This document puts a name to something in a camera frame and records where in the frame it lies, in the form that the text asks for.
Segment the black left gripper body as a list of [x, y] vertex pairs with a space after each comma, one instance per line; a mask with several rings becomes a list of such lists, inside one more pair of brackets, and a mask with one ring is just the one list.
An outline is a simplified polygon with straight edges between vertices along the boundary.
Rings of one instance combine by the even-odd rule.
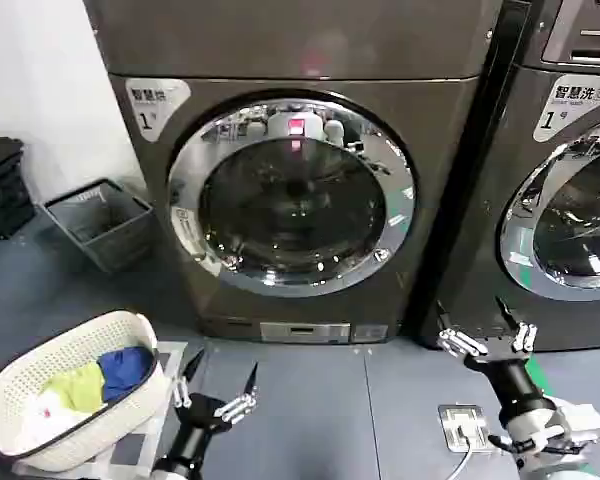
[[226, 402], [201, 393], [191, 393], [188, 400], [188, 407], [176, 409], [180, 425], [166, 457], [181, 464], [202, 464], [212, 437], [230, 429], [215, 415]]

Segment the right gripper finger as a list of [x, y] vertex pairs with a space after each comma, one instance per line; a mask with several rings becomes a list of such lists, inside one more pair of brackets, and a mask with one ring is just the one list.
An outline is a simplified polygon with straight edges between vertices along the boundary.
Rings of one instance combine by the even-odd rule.
[[512, 351], [516, 354], [531, 354], [534, 351], [538, 327], [535, 324], [519, 320], [501, 297], [496, 296], [495, 300], [502, 318], [513, 334]]
[[437, 345], [456, 358], [480, 357], [486, 354], [486, 346], [453, 327], [449, 312], [440, 301], [436, 302], [439, 332]]

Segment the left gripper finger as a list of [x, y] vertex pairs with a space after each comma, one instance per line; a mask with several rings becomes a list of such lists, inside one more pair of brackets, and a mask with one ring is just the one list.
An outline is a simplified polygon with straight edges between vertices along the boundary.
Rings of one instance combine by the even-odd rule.
[[175, 379], [173, 385], [173, 404], [176, 409], [189, 408], [192, 405], [189, 384], [194, 379], [204, 356], [205, 349], [198, 351], [186, 364], [180, 376]]
[[256, 385], [258, 363], [255, 363], [245, 383], [243, 392], [233, 400], [214, 411], [214, 417], [221, 421], [242, 421], [257, 405]]

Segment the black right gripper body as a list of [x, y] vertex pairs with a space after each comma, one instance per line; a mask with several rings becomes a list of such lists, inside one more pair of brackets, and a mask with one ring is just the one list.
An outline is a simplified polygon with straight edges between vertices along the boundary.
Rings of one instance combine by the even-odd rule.
[[526, 369], [530, 354], [514, 352], [512, 343], [512, 338], [488, 338], [486, 354], [467, 354], [463, 360], [467, 368], [488, 379], [501, 406], [500, 419], [546, 408], [546, 397]]

